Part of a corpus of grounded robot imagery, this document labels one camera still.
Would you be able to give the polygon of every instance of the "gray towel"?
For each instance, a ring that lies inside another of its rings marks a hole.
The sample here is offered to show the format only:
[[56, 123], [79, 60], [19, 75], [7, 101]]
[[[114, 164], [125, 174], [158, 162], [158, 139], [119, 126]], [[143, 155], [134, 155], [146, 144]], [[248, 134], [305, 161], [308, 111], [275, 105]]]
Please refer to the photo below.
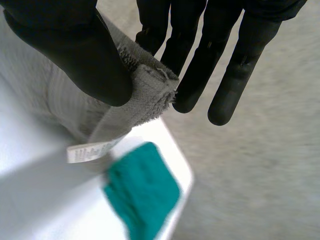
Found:
[[132, 127], [159, 117], [173, 100], [178, 77], [106, 17], [133, 80], [132, 98], [121, 107], [82, 92], [54, 63], [20, 40], [7, 25], [1, 7], [0, 11], [0, 74], [30, 111], [63, 125], [79, 143], [118, 139]]

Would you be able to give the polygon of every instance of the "gray carpet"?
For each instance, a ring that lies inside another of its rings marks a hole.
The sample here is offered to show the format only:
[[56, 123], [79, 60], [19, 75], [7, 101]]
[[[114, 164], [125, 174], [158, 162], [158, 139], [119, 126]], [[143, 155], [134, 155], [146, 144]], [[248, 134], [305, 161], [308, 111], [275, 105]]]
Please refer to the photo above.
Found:
[[[99, 6], [135, 38], [141, 29], [135, 0]], [[207, 110], [236, 44], [238, 21], [194, 110], [164, 114], [195, 175], [175, 240], [320, 240], [319, 23], [320, 1], [309, 0], [282, 24], [233, 118], [218, 127]]]

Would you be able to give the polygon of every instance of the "teal cloth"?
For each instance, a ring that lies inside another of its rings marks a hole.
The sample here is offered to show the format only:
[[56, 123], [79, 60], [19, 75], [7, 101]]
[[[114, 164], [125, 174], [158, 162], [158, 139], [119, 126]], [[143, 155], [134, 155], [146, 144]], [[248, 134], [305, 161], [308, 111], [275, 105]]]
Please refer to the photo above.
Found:
[[131, 240], [152, 240], [176, 205], [180, 189], [157, 147], [147, 142], [115, 162], [103, 189]]

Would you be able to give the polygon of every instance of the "care label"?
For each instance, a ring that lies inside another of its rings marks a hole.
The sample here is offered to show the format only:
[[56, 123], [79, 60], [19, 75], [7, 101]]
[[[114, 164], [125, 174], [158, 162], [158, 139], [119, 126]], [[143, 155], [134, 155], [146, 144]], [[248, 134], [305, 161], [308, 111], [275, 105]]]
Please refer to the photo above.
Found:
[[106, 155], [123, 138], [124, 136], [112, 141], [93, 142], [69, 146], [66, 149], [67, 161], [70, 164], [74, 164], [99, 159]]

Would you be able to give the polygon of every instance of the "black glove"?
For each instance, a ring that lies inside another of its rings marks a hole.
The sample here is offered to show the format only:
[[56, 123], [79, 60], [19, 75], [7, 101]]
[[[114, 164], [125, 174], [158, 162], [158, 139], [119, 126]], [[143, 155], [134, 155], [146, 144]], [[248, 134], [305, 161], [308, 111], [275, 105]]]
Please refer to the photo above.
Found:
[[178, 112], [188, 113], [205, 89], [232, 27], [245, 9], [238, 42], [208, 110], [208, 119], [221, 126], [231, 119], [260, 55], [277, 34], [281, 22], [295, 17], [306, 1], [137, 0], [142, 31], [136, 35], [136, 42], [156, 54], [166, 38], [171, 6], [172, 34], [161, 61], [179, 75], [194, 43], [199, 17], [205, 10], [200, 44], [173, 104]]
[[0, 0], [11, 29], [53, 61], [88, 95], [111, 106], [125, 104], [132, 81], [97, 0]]

